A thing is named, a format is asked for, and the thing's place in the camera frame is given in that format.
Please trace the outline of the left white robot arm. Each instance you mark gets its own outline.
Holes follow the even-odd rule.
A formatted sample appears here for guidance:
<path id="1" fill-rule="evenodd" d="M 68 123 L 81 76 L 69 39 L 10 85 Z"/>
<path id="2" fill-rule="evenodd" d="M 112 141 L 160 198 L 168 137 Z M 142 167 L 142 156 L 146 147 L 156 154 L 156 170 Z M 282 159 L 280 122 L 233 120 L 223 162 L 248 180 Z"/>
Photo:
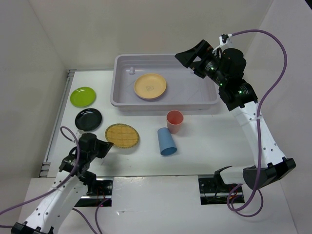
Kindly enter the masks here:
<path id="1" fill-rule="evenodd" d="M 41 202 L 22 222 L 11 228 L 13 234 L 56 234 L 80 198 L 97 190 L 97 176 L 89 171 L 95 158 L 104 158 L 112 142 L 102 141 L 95 134 L 83 134 L 62 160 L 59 172 Z"/>

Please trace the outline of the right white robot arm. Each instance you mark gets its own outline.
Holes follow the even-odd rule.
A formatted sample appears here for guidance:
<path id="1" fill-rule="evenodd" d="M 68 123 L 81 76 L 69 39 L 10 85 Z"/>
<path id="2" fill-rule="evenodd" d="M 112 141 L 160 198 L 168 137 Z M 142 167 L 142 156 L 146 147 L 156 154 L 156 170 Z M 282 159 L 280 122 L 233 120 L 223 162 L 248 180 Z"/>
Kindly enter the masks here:
<path id="1" fill-rule="evenodd" d="M 244 76 L 246 60 L 235 48 L 223 52 L 202 40 L 195 47 L 175 54 L 175 58 L 200 78 L 209 77 L 219 87 L 221 100 L 235 117 L 251 147 L 254 166 L 227 166 L 214 173 L 216 190 L 226 191 L 232 184 L 262 188 L 285 177 L 296 167 L 277 146 L 262 114 L 258 98 Z"/>

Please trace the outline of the purple plastic plate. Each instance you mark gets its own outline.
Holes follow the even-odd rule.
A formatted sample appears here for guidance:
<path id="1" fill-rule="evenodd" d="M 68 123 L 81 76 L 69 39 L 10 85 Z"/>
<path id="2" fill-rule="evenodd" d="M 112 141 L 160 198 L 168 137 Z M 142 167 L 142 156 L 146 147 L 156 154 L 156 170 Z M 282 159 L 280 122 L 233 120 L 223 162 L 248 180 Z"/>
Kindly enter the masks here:
<path id="1" fill-rule="evenodd" d="M 161 99 L 161 98 L 164 96 L 164 94 L 159 95 L 159 96 L 154 97 L 154 98 L 142 97 L 142 96 L 140 96 L 140 95 L 136 95 L 136 96 L 137 96 L 138 98 L 142 99 L 142 100 L 146 100 L 146 101 L 154 101 L 154 100 L 159 100 L 159 99 Z"/>

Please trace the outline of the woven bamboo plate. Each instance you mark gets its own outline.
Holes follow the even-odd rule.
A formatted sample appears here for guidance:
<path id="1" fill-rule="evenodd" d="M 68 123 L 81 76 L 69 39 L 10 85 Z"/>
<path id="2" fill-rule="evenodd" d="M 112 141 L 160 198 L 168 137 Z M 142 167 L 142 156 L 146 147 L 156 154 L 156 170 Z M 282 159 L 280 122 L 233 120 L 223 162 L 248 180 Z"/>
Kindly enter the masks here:
<path id="1" fill-rule="evenodd" d="M 132 126 L 116 123 L 110 125 L 105 130 L 105 137 L 108 142 L 114 144 L 115 147 L 121 149 L 129 149 L 135 147 L 139 143 L 139 134 Z"/>

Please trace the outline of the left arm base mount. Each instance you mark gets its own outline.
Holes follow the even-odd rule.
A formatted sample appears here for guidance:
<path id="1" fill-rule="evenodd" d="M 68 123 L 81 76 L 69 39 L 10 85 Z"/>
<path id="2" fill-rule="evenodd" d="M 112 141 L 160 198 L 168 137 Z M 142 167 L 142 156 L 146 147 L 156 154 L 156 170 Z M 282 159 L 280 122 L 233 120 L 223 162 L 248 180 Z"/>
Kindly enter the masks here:
<path id="1" fill-rule="evenodd" d="M 93 187 L 76 203 L 75 208 L 97 207 L 98 205 L 111 207 L 113 181 L 112 177 L 98 177 Z"/>

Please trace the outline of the blue plastic cup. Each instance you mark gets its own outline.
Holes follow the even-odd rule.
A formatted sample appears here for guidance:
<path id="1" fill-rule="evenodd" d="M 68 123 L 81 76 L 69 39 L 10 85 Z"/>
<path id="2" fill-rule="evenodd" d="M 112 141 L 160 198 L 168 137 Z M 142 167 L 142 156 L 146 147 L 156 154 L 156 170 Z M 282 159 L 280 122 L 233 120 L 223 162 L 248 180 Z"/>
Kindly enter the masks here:
<path id="1" fill-rule="evenodd" d="M 177 152 L 176 144 L 168 128 L 163 127 L 157 131 L 159 150 L 162 156 L 170 156 Z"/>

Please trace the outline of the cream yellow plastic plate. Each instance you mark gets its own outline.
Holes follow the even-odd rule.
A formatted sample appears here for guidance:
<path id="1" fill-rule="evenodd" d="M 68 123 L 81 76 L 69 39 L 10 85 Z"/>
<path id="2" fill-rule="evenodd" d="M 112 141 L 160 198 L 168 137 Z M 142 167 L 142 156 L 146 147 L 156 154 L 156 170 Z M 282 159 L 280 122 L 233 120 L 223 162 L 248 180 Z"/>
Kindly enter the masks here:
<path id="1" fill-rule="evenodd" d="M 167 88 L 165 78 L 159 74 L 144 74 L 134 82 L 134 92 L 142 97 L 154 98 L 164 94 Z"/>

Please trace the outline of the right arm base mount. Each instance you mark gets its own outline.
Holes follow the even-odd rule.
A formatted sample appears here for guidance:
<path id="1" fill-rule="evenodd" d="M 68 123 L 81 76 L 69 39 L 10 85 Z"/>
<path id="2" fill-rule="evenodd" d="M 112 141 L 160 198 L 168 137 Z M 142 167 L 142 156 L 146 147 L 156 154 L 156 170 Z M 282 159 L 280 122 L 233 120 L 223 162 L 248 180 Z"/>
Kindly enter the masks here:
<path id="1" fill-rule="evenodd" d="M 236 186 L 236 184 L 230 184 L 220 187 L 213 175 L 198 176 L 198 185 L 201 205 L 226 204 L 229 192 Z"/>

